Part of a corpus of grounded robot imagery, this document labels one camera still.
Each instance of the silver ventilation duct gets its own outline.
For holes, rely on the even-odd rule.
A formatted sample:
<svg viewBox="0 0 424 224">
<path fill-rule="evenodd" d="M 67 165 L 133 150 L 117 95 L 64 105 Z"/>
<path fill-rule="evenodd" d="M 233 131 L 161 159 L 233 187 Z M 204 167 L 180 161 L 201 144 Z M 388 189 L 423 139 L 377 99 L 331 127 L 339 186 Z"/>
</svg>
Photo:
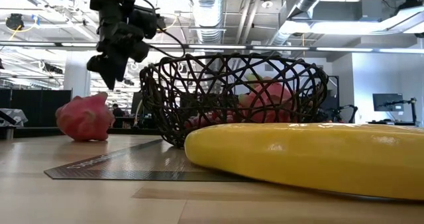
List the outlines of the silver ventilation duct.
<svg viewBox="0 0 424 224">
<path fill-rule="evenodd" d="M 268 45 L 272 46 L 281 46 L 286 43 L 287 39 L 290 37 L 290 33 L 284 32 L 284 22 L 287 18 L 298 15 L 303 12 L 308 12 L 318 4 L 320 0 L 289 0 L 284 3 L 282 14 L 284 18 L 282 19 L 282 26 L 275 33 L 272 39 L 269 41 Z"/>
<path fill-rule="evenodd" d="M 215 30 L 223 22 L 224 0 L 192 0 L 195 24 L 205 27 L 197 31 L 197 37 L 202 44 L 219 44 L 222 42 L 223 31 Z"/>
</svg>

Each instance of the dark wicker basket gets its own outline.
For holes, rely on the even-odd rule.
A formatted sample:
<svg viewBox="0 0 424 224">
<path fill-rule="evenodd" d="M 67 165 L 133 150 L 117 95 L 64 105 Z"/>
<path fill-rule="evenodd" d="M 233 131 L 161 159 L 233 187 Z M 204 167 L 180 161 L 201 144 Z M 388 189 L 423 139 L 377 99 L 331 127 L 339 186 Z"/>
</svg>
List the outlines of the dark wicker basket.
<svg viewBox="0 0 424 224">
<path fill-rule="evenodd" d="M 258 75 L 265 70 L 272 78 Z M 140 81 L 162 137 L 183 147 L 188 133 L 219 123 L 311 122 L 328 76 L 315 64 L 279 56 L 187 54 L 149 65 Z"/>
</svg>

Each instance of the yellow squash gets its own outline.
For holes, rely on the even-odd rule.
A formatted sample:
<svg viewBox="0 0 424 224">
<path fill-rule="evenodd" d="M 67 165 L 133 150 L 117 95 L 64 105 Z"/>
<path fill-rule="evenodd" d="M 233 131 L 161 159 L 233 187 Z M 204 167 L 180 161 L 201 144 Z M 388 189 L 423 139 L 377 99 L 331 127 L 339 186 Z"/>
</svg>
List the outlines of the yellow squash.
<svg viewBox="0 0 424 224">
<path fill-rule="evenodd" d="M 280 184 L 424 200 L 424 130 L 388 125 L 227 124 L 194 131 L 195 164 Z"/>
</svg>

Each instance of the person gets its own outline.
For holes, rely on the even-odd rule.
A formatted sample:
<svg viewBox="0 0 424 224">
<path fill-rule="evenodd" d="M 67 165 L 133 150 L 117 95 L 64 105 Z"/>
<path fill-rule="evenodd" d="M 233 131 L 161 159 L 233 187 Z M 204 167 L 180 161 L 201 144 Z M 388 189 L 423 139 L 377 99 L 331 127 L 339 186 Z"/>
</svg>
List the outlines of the person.
<svg viewBox="0 0 424 224">
<path fill-rule="evenodd" d="M 113 115 L 116 117 L 124 117 L 125 116 L 125 112 L 123 110 L 121 110 L 121 108 L 119 108 L 118 104 L 113 104 L 112 105 L 113 108 Z M 115 122 L 113 123 L 113 128 L 122 128 L 123 122 L 120 119 L 115 119 Z"/>
</svg>

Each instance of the wooden table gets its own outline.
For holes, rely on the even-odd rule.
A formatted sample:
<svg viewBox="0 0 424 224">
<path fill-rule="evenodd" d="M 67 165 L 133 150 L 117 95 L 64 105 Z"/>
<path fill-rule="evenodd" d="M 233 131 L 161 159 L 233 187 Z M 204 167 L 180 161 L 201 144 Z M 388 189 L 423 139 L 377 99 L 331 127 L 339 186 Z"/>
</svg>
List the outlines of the wooden table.
<svg viewBox="0 0 424 224">
<path fill-rule="evenodd" d="M 0 223 L 424 223 L 424 205 L 267 183 L 51 180 L 43 170 L 158 136 L 0 141 Z"/>
</svg>

